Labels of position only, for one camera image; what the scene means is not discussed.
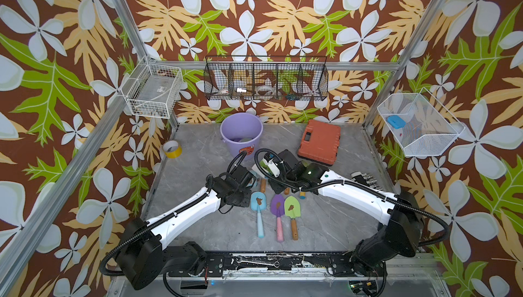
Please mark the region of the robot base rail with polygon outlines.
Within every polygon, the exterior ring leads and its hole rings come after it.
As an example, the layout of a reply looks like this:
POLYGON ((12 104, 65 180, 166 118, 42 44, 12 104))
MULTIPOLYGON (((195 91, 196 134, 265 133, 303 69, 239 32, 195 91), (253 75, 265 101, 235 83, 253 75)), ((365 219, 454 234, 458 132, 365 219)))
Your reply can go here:
POLYGON ((369 267, 352 256, 351 252, 272 252, 225 253, 208 252, 193 265, 174 265, 166 272, 170 277, 224 277, 240 271, 260 271, 268 274, 290 275, 311 269, 327 277, 381 277, 387 273, 383 262, 369 267))

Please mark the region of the purple trowel pink handle front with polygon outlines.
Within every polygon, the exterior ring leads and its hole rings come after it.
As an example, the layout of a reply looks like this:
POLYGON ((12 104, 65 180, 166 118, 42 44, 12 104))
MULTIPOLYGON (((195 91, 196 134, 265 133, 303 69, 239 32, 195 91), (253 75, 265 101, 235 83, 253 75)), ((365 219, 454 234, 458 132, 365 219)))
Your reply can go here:
POLYGON ((281 220, 282 216, 285 214, 284 203, 284 197, 280 194, 275 194, 270 204, 270 211, 276 217, 276 241, 279 243, 285 241, 281 220))

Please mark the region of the blue trowel blue handle front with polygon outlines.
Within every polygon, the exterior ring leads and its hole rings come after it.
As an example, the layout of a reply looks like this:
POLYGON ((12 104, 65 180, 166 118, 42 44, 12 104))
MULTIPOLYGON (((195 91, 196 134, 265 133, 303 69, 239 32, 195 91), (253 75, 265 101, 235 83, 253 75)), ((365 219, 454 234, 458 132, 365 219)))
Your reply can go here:
POLYGON ((262 211, 266 210, 266 196, 262 192, 253 192, 251 194, 251 210, 257 214, 257 236, 264 238, 264 224, 262 219, 262 211))

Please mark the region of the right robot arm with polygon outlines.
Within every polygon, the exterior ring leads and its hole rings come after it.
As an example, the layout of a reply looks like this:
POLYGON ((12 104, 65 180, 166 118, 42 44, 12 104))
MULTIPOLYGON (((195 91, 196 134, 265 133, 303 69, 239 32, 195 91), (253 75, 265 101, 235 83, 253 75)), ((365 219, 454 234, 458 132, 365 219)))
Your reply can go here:
POLYGON ((412 194, 382 192, 367 174, 356 172, 346 178, 322 164, 299 161, 289 151, 277 154, 267 148, 256 152, 254 162, 272 184, 333 198, 378 221, 377 232, 349 253, 348 267, 355 274, 384 270, 388 260, 412 258, 419 248, 450 237, 449 224, 421 210, 412 194))

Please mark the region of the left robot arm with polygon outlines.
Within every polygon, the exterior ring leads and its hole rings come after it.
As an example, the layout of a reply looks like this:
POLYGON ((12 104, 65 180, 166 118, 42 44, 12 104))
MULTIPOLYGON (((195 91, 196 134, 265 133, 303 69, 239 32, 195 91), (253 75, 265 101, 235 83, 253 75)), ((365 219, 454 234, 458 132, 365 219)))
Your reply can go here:
POLYGON ((256 175, 244 166, 233 166, 214 177, 177 207, 151 218, 133 220, 120 243, 102 259, 99 272, 108 277, 124 276, 133 289, 141 290, 160 275, 205 269, 207 253, 195 242, 174 247, 172 242, 202 218, 225 205, 248 207, 256 175))

